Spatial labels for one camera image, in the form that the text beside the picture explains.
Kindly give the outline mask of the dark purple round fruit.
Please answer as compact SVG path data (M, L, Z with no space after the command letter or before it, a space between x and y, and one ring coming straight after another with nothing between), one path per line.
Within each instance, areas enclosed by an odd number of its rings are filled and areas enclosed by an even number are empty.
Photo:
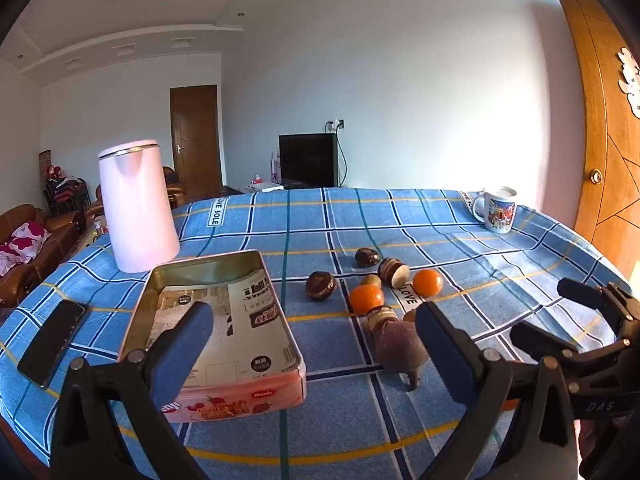
M406 375L407 389L416 390L422 366L428 360L416 324L388 318L375 327L372 336L376 362L390 373Z

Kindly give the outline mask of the orange tangerine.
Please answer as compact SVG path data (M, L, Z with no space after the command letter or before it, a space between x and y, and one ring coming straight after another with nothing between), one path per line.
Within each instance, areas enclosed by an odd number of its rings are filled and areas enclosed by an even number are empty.
M437 296L444 287L444 280L438 271L423 269L414 274L412 287L422 297L431 298Z
M376 285L359 285L348 296L348 301L354 313L366 316L371 310L385 304L384 292Z

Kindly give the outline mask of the brown white halved fruit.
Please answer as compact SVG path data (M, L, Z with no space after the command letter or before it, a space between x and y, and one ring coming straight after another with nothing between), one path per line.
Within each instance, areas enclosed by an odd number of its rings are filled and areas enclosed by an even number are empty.
M388 287L400 289L409 281L409 267L397 258L384 258L378 265L378 277Z

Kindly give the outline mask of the small brown kiwi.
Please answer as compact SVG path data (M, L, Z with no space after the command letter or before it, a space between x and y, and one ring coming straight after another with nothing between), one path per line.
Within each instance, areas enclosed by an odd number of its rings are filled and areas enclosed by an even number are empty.
M360 281L360 284L367 285L367 286L375 286L377 288L381 288L383 286L382 280L376 274L365 275Z

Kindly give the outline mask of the dark brown chestnut fruit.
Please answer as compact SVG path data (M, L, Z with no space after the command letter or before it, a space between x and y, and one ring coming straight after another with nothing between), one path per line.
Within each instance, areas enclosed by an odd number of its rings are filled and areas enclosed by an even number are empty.
M306 281L306 294L314 301L323 301L334 292L336 281L330 272L314 271Z

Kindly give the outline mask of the cut brown layered fruit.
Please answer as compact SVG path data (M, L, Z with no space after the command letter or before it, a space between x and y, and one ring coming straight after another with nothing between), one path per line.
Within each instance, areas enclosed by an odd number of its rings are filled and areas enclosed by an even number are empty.
M366 315L366 325L371 336L374 336L386 323L398 321L396 312L389 306L376 307Z

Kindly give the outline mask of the orange wooden door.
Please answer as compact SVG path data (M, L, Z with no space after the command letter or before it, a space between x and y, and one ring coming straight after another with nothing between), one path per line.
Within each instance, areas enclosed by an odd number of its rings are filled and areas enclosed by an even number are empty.
M597 0L560 0L585 103L574 230L628 280L639 276L639 58Z

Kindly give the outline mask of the metal cookie tin box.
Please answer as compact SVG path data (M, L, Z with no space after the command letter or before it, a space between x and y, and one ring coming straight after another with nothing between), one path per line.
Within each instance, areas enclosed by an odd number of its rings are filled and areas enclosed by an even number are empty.
M197 301L212 308L213 331L181 391L162 408L170 422L253 416L305 400L305 361L257 250L157 266L119 353L148 350Z

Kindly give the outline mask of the white cartoon mug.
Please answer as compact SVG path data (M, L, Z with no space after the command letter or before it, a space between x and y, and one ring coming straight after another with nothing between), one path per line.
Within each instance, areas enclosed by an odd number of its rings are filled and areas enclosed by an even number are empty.
M516 191L503 186L481 192L473 200L472 214L486 230L496 234L509 233L516 214Z

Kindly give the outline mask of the black smartphone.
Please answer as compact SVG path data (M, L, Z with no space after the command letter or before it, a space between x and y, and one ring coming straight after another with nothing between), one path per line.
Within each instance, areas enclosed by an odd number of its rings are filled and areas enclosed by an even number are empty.
M89 308L62 300L44 321L18 361L17 370L40 389L48 388Z

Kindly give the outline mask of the pink electric kettle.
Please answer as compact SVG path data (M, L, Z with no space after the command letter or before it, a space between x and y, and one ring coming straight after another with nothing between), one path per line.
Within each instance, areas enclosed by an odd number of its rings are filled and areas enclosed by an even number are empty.
M99 174L119 270L146 272L175 258L180 243L157 142L148 139L107 148L99 154Z

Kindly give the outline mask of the blue plaid tablecloth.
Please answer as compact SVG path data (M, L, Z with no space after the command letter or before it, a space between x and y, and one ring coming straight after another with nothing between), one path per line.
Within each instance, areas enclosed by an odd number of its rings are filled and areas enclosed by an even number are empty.
M596 248L561 222L522 207L508 234L484 229L465 196L439 190L278 191L203 200L178 209L186 257L256 249L262 254L308 373L308 398L285 414L232 424L182 424L178 435L221 479L414 479L461 416L436 370L407 391L373 362L348 293L363 277L361 247L444 279L436 301L481 346L518 358L511 328L526 321L584 351L615 334L595 310L559 297L561 278L589 285L622 277ZM334 292L314 301L305 284L330 272Z

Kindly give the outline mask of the brown leather sofa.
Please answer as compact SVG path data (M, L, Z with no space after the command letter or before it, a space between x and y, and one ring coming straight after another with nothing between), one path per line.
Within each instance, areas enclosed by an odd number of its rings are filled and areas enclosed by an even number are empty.
M74 210L48 218L24 204L1 215L1 307L15 308L64 260L80 235Z

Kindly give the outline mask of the dark brown interior door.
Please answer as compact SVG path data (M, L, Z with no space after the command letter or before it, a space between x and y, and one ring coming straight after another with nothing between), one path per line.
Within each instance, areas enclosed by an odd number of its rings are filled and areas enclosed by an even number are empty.
M222 188L216 84L170 89L174 168L191 201L218 195Z

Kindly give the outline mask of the black television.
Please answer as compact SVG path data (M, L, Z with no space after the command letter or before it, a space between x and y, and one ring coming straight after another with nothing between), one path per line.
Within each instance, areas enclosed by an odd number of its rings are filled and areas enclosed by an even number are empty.
M280 179L285 188L335 188L337 135L299 133L279 136Z

